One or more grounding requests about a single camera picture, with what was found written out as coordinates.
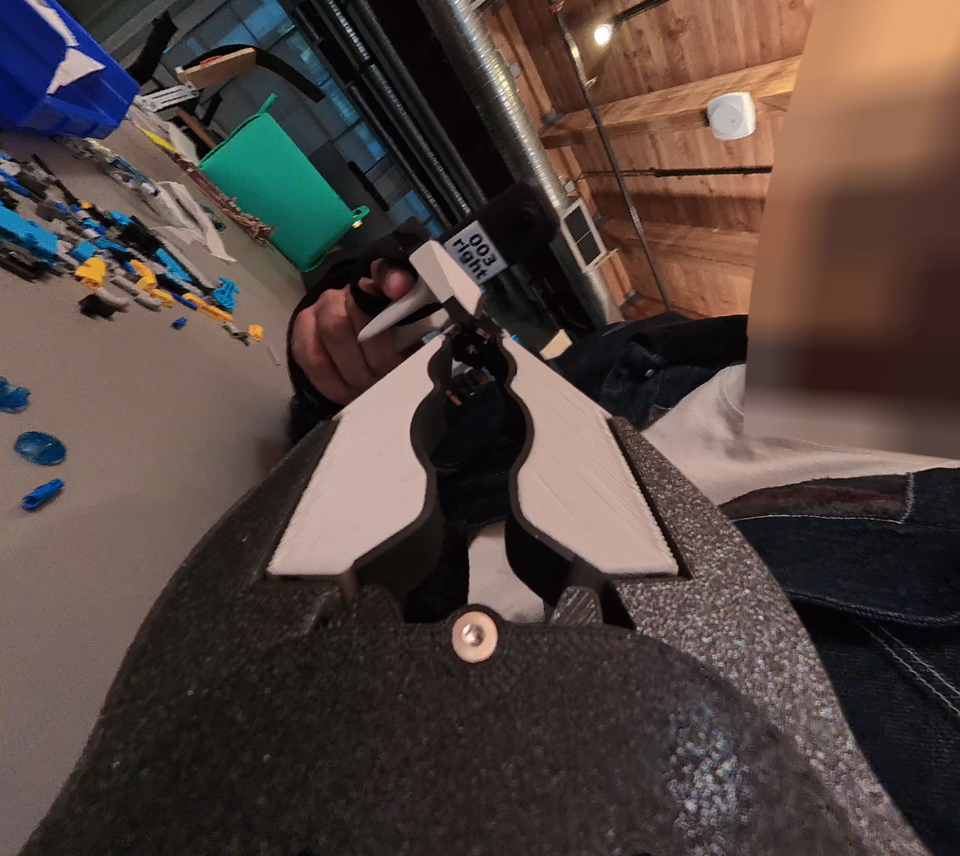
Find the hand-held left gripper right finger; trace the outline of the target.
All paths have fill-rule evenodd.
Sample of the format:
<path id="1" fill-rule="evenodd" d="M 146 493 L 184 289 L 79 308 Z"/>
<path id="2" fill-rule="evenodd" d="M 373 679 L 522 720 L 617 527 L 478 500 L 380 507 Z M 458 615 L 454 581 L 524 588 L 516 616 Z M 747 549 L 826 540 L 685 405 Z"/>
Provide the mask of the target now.
<path id="1" fill-rule="evenodd" d="M 510 469 L 510 568 L 546 606 L 572 586 L 673 580 L 680 561 L 663 533 L 612 416 L 507 336 L 496 339 L 523 442 Z"/>

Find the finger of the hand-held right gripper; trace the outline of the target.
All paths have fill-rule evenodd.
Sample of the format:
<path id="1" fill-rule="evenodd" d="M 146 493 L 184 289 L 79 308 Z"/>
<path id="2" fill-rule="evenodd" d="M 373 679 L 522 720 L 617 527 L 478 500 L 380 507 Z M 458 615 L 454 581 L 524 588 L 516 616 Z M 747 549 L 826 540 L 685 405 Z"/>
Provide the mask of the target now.
<path id="1" fill-rule="evenodd" d="M 478 318 L 484 294 L 444 246 L 433 240 L 423 243 L 410 254 L 410 264 L 418 278 L 414 312 L 436 303 L 456 321 Z"/>
<path id="2" fill-rule="evenodd" d="M 389 340 L 400 356 L 418 352 L 425 342 L 446 332 L 453 325 L 447 311 L 429 288 L 413 288 L 377 314 L 358 334 L 361 348 L 378 340 Z"/>

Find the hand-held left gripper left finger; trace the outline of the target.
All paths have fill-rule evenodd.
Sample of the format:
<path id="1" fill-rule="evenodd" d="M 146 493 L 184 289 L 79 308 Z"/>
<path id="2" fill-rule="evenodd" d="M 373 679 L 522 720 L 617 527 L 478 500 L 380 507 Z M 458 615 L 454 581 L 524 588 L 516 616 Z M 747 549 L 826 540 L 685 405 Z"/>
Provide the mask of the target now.
<path id="1" fill-rule="evenodd" d="M 381 586 L 400 602 L 426 580 L 445 534 L 432 457 L 451 370 L 450 338 L 438 336 L 332 421 L 270 576 L 329 581 L 348 599 Z"/>

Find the small dark brick assembly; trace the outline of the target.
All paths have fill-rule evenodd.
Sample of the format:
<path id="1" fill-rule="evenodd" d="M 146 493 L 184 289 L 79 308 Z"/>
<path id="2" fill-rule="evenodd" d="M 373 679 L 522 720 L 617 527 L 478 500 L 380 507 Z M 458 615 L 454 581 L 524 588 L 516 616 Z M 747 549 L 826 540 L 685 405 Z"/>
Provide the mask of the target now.
<path id="1" fill-rule="evenodd" d="M 446 399 L 462 409 L 488 386 L 503 388 L 508 367 L 499 335 L 471 330 L 452 340 L 453 364 Z"/>

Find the person's right hand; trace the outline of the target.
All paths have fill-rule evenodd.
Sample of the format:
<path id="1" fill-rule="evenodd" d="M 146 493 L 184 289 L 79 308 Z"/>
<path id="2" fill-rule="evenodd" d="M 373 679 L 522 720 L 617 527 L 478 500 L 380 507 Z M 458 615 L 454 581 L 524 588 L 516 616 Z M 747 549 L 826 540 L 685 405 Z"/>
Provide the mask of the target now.
<path id="1" fill-rule="evenodd" d="M 291 318 L 288 368 L 300 405 L 329 418 L 413 355 L 398 351 L 390 334 L 360 343 L 370 317 L 356 304 L 350 283 L 357 257 L 331 265 L 311 285 Z"/>

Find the green felt bag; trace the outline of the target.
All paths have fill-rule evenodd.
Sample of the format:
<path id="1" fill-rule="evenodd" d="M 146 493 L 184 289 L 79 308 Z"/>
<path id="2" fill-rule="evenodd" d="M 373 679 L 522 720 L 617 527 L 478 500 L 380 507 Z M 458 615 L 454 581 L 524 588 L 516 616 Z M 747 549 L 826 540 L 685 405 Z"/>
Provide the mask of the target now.
<path id="1" fill-rule="evenodd" d="M 275 98 L 271 94 L 198 167 L 243 213 L 270 229 L 277 250 L 309 273 L 370 209 L 349 207 L 330 186 L 272 117 Z"/>

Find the brown wooden model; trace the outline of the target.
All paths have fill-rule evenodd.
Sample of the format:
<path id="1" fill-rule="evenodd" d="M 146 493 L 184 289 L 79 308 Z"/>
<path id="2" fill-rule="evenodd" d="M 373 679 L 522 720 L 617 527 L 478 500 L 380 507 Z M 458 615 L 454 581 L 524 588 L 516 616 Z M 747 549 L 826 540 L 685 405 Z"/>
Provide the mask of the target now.
<path id="1" fill-rule="evenodd" d="M 204 174 L 198 164 L 192 163 L 176 151 L 165 150 L 164 153 L 210 201 L 214 202 L 237 226 L 243 228 L 248 236 L 262 245 L 270 243 L 274 227 L 267 226 L 258 217 L 244 212 L 234 198 L 228 197 Z"/>

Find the white square ceiling box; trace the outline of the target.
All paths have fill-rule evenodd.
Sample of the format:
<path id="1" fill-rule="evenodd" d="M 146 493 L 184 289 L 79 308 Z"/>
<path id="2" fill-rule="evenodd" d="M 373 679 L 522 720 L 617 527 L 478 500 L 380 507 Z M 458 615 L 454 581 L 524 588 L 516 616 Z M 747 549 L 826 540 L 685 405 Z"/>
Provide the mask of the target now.
<path id="1" fill-rule="evenodd" d="M 721 141 L 735 141 L 754 134 L 758 111 L 750 92 L 727 92 L 711 99 L 705 109 L 710 131 Z"/>

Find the crumpled white plastic bag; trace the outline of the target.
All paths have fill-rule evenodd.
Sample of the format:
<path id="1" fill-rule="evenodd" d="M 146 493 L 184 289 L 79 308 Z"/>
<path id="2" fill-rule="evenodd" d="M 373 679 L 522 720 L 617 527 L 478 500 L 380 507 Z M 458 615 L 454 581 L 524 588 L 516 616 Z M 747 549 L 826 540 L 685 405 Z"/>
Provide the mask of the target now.
<path id="1" fill-rule="evenodd" d="M 172 228 L 174 235 L 185 243 L 202 245 L 222 262 L 235 262 L 235 258 L 227 252 L 212 217 L 182 184 L 160 180 L 155 184 L 155 190 L 150 205 L 164 221 L 163 226 Z"/>

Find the dark ceiling pipes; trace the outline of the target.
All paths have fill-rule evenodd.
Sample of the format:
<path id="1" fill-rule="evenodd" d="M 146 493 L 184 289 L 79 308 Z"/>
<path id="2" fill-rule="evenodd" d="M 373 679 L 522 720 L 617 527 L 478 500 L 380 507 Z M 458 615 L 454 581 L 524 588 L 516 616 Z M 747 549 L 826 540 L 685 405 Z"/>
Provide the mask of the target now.
<path id="1" fill-rule="evenodd" d="M 485 195 L 389 39 L 369 19 L 369 8 L 362 0 L 308 1 L 350 64 L 347 77 L 338 75 L 342 88 L 362 107 L 440 222 L 450 226 L 471 215 Z"/>

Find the pile of small brick pieces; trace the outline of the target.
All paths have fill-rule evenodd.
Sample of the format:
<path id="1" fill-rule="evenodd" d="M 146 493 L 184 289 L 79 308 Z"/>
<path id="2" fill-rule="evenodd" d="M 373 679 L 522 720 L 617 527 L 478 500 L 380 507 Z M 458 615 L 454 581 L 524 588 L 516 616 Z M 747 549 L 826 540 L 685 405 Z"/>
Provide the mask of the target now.
<path id="1" fill-rule="evenodd" d="M 69 154 L 107 176 L 92 161 L 75 157 L 66 140 L 63 146 Z M 38 154 L 16 157 L 3 148 L 1 164 L 3 271 L 30 283 L 54 275 L 72 278 L 84 288 L 78 310 L 88 318 L 109 320 L 133 304 L 153 312 L 184 309 L 216 322 L 246 346 L 263 340 L 261 325 L 234 321 L 241 294 L 238 285 L 222 271 L 202 270 L 188 250 L 197 246 L 219 259 L 163 226 L 151 201 L 115 182 L 147 206 L 156 225 L 142 216 L 83 199 Z M 199 204 L 212 217 L 223 241 L 226 224 Z"/>

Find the small grey blue brick assembly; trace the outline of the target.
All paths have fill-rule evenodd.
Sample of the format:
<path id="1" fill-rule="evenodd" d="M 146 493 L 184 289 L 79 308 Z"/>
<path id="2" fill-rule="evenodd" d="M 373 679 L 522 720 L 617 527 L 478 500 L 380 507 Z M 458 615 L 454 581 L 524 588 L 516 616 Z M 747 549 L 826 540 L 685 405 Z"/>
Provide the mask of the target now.
<path id="1" fill-rule="evenodd" d="M 96 164 L 114 182 L 126 187 L 145 201 L 157 199 L 161 194 L 159 186 L 129 164 L 122 156 L 114 153 L 106 144 L 87 138 L 66 140 L 70 152 L 77 158 L 88 159 Z"/>

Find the translucent blue round piece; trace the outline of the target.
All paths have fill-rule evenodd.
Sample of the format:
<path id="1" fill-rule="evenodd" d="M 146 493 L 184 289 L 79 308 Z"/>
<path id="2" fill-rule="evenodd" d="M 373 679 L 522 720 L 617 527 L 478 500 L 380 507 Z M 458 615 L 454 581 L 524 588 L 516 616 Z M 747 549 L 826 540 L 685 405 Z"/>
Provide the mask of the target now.
<path id="1" fill-rule="evenodd" d="M 58 466 L 67 456 L 67 447 L 61 440 L 41 431 L 21 433 L 12 448 L 18 456 L 36 466 Z"/>

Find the blue plastic bin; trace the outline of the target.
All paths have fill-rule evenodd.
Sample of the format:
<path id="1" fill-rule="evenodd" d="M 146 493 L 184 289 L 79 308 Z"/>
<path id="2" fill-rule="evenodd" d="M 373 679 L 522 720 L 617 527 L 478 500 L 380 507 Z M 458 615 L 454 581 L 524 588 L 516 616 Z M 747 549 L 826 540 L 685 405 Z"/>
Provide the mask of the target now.
<path id="1" fill-rule="evenodd" d="M 1 0 L 1 127 L 54 137 L 116 130 L 139 84 L 56 0 Z"/>

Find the silver ventilation duct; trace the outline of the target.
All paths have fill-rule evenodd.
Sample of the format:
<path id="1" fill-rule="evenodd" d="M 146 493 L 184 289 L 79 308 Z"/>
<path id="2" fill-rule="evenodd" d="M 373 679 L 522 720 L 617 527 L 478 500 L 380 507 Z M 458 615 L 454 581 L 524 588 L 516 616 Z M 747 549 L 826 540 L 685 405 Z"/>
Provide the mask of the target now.
<path id="1" fill-rule="evenodd" d="M 510 174 L 537 185 L 560 218 L 574 205 L 474 0 L 428 0 L 440 41 Z"/>

